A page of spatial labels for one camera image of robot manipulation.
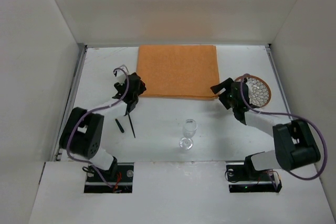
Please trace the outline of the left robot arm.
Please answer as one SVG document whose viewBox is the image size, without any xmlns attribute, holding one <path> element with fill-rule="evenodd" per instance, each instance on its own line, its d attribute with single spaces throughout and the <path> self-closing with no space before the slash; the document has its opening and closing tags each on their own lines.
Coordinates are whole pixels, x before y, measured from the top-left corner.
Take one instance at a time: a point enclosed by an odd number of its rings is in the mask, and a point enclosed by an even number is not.
<svg viewBox="0 0 336 224">
<path fill-rule="evenodd" d="M 128 74 L 121 68 L 114 70 L 119 81 L 114 84 L 115 96 L 103 105 L 86 110 L 80 107 L 72 109 L 59 140 L 59 147 L 65 150 L 74 161 L 87 163 L 90 170 L 102 180 L 110 181 L 117 172 L 117 158 L 100 147 L 104 113 L 110 113 L 115 119 L 128 116 L 139 102 L 139 96 L 145 92 L 145 83 L 135 72 Z"/>
</svg>

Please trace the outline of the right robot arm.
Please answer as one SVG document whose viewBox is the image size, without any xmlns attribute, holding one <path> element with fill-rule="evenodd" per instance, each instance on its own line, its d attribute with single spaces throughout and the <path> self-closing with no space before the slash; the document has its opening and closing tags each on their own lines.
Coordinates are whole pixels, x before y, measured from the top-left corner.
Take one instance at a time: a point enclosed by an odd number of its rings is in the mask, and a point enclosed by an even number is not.
<svg viewBox="0 0 336 224">
<path fill-rule="evenodd" d="M 295 178 L 306 181 L 320 177 L 328 160 L 327 146 L 321 131 L 301 116 L 265 112 L 252 105 L 249 100 L 248 78 L 248 74 L 243 75 L 241 81 L 228 78 L 212 86 L 211 91 L 226 109 L 232 110 L 236 120 L 259 129 L 273 139 L 274 150 L 245 157 L 244 168 L 249 179 L 255 179 L 261 172 L 272 169 L 282 169 L 292 174 L 294 169 L 322 161 L 322 166 L 315 175 L 306 178 L 294 175 Z"/>
</svg>

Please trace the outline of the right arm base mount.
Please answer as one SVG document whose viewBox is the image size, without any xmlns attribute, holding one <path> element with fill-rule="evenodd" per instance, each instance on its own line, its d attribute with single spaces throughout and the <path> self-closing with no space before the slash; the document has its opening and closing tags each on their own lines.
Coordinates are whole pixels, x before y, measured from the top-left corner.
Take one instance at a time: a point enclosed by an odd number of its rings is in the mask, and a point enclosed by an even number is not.
<svg viewBox="0 0 336 224">
<path fill-rule="evenodd" d="M 226 163 L 224 175 L 230 193 L 279 193 L 282 189 L 277 171 L 262 170 L 250 175 L 244 162 Z"/>
</svg>

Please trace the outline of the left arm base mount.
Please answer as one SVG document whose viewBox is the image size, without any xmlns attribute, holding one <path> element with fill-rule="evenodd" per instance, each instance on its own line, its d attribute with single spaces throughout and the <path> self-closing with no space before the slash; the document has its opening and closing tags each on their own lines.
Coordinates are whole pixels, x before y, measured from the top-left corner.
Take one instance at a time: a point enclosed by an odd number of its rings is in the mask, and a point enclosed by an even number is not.
<svg viewBox="0 0 336 224">
<path fill-rule="evenodd" d="M 133 189 L 134 163 L 118 163 L 113 172 L 100 170 L 109 187 L 91 167 L 82 167 L 86 173 L 85 194 L 130 194 Z"/>
</svg>

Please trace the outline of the orange cloth placemat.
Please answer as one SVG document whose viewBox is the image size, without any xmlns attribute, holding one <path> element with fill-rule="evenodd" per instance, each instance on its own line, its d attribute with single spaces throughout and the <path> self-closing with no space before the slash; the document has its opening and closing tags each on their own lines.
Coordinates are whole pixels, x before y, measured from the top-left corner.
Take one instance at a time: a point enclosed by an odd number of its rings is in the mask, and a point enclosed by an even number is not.
<svg viewBox="0 0 336 224">
<path fill-rule="evenodd" d="M 213 100 L 220 83 L 213 45 L 141 45 L 136 73 L 145 83 L 143 97 Z"/>
</svg>

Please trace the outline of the patterned ceramic plate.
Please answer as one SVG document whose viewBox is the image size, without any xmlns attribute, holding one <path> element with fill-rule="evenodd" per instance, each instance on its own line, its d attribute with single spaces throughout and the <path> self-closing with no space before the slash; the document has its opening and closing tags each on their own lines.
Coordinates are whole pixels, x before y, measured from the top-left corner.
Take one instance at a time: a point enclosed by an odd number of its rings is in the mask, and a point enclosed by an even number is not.
<svg viewBox="0 0 336 224">
<path fill-rule="evenodd" d="M 245 83 L 249 88 L 249 104 L 254 108 L 263 108 L 271 100 L 269 85 L 257 76 L 246 77 Z"/>
</svg>

